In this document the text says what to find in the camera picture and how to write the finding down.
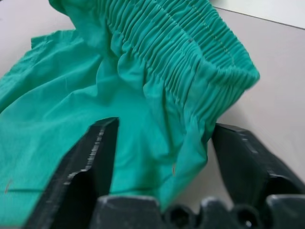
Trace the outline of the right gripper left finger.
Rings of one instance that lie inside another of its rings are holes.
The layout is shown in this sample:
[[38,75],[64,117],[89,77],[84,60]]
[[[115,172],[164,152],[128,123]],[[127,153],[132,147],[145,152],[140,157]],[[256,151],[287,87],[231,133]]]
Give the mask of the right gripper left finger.
[[68,151],[25,223],[25,229],[88,229],[97,199],[108,195],[119,119],[91,125]]

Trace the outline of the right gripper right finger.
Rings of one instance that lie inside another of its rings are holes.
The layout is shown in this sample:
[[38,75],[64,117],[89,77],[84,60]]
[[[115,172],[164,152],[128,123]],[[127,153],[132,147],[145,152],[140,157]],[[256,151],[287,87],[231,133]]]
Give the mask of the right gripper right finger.
[[212,141],[225,187],[235,204],[261,207],[269,195],[305,195],[305,184],[252,132],[217,124]]

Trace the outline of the green elastic-waist shorts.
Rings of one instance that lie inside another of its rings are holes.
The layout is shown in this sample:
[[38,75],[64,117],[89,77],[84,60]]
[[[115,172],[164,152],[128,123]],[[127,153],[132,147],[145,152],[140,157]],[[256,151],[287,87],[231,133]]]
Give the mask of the green elastic-waist shorts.
[[24,221],[88,127],[118,117],[111,193],[166,208],[217,119],[260,78],[209,0],[49,0],[74,30],[33,38],[0,79],[0,223]]

